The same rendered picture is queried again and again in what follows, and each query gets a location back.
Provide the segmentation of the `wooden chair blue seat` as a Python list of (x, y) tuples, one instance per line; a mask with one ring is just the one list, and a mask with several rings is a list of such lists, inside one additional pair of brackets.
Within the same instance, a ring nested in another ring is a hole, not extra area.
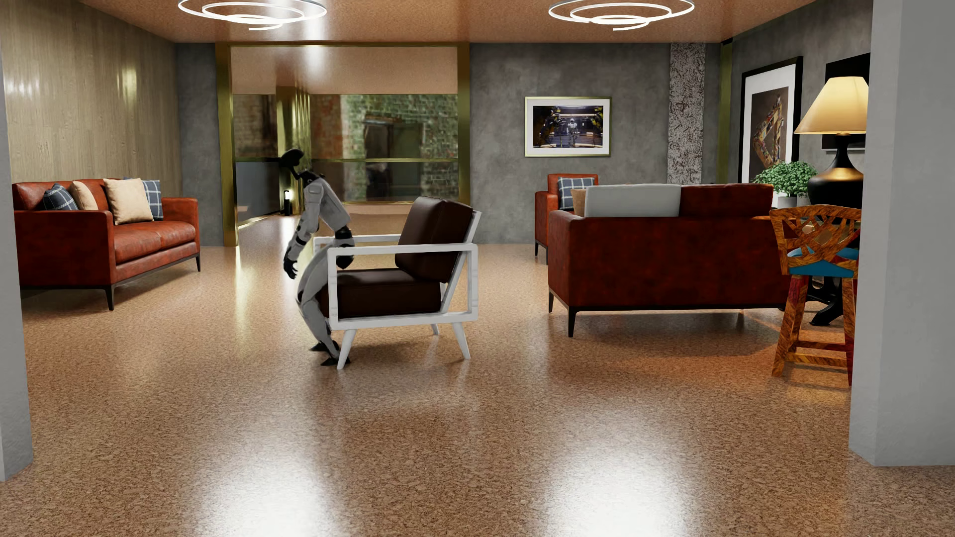
[[(860, 236), (860, 210), (812, 204), (774, 209), (769, 215), (782, 274), (791, 277), (771, 374), (781, 376), (785, 364), (795, 362), (846, 368), (852, 375), (859, 250), (851, 244)], [(842, 279), (842, 344), (801, 339), (807, 292), (814, 276)]]

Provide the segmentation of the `white left robot leg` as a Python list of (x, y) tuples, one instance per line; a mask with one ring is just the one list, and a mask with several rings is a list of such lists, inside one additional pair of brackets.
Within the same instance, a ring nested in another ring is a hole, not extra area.
[[(314, 257), (310, 260), (309, 264), (301, 273), (301, 281), (298, 286), (297, 293), (299, 289), (304, 290), (304, 298), (309, 299), (314, 295), (318, 295), (319, 291), (327, 287), (328, 284), (328, 248), (330, 245), (325, 245), (320, 250), (315, 252)], [(322, 363), (323, 366), (336, 365), (338, 359), (328, 356), (328, 359)]]

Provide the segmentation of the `white robot leg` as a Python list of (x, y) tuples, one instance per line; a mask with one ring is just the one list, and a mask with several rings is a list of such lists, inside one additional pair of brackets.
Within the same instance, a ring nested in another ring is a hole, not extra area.
[(318, 295), (312, 298), (304, 298), (304, 290), (299, 289), (297, 293), (299, 310), (304, 319), (304, 323), (317, 339), (317, 344), (312, 348), (313, 351), (325, 352), (332, 358), (338, 359), (338, 344), (331, 339), (328, 319), (321, 311)]
[[(309, 264), (301, 273), (301, 281), (298, 286), (297, 293), (299, 289), (304, 290), (304, 298), (309, 299), (314, 295), (318, 295), (319, 291), (327, 287), (328, 284), (328, 248), (330, 245), (325, 245), (320, 250), (315, 252), (314, 257), (310, 260)], [(323, 366), (336, 365), (338, 359), (328, 356), (328, 359), (322, 363)]]

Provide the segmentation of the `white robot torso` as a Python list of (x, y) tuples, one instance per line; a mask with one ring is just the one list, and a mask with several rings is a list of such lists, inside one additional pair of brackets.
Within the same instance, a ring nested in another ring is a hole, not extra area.
[(324, 221), (332, 231), (348, 226), (351, 216), (324, 177), (305, 170), (301, 178), (304, 182), (304, 210), (298, 234), (307, 238), (319, 230), (319, 221)]

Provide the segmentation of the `white right robot leg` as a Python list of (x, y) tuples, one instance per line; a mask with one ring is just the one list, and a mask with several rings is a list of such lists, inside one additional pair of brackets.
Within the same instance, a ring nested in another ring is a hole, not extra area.
[(304, 319), (304, 323), (317, 339), (317, 344), (312, 348), (313, 351), (325, 352), (332, 358), (338, 359), (338, 344), (331, 339), (328, 319), (321, 311), (318, 295), (312, 298), (304, 298), (304, 290), (299, 289), (297, 293), (299, 310)]

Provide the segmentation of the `red leather three-seat sofa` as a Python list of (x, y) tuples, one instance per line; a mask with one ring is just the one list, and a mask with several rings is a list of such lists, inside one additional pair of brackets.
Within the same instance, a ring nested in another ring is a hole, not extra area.
[(51, 181), (11, 186), (22, 289), (114, 289), (199, 256), (197, 200), (162, 198), (158, 222), (115, 225), (102, 179), (84, 179), (96, 210), (45, 210)]

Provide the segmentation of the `large beige pillow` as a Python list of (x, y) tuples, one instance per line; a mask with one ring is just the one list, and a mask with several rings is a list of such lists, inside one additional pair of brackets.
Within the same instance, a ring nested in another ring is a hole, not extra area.
[(103, 179), (103, 183), (115, 226), (154, 220), (141, 179)]

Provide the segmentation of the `dark plaid pillow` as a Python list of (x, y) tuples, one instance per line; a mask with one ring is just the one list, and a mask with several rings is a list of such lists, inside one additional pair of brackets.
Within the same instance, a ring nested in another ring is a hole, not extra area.
[(78, 205), (70, 191), (58, 182), (45, 190), (41, 202), (42, 209), (47, 211), (78, 210)]

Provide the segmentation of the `grey sofa cushion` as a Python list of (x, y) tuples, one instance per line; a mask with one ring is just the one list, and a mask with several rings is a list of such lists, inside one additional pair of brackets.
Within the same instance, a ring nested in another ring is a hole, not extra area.
[(679, 184), (594, 185), (587, 189), (584, 217), (677, 217)]

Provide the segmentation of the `large black-framed artwork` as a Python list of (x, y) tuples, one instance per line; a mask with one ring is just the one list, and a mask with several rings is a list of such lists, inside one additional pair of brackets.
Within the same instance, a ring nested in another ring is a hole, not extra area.
[(739, 178), (750, 182), (778, 163), (798, 161), (803, 58), (742, 75)]

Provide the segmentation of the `green potted plant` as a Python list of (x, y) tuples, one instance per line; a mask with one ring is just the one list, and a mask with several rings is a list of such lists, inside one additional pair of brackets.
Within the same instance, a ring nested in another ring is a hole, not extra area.
[(790, 208), (811, 204), (807, 185), (817, 170), (805, 162), (778, 163), (760, 172), (751, 182), (773, 187), (773, 206)]

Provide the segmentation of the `black lamp base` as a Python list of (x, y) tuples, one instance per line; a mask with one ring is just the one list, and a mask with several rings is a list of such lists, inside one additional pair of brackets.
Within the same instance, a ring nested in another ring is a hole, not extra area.
[(863, 174), (852, 164), (848, 155), (850, 135), (835, 135), (837, 154), (832, 166), (807, 182), (811, 204), (831, 204), (862, 208)]

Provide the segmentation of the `cream lamp shade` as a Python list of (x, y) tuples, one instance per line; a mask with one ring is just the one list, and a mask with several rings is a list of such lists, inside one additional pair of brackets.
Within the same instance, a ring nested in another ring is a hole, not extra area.
[(864, 78), (831, 78), (794, 132), (799, 135), (864, 134), (867, 106), (868, 85)]

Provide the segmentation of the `small framed wall picture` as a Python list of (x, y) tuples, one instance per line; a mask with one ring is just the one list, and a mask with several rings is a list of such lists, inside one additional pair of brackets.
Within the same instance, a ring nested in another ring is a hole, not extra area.
[(610, 97), (528, 96), (527, 157), (608, 157)]

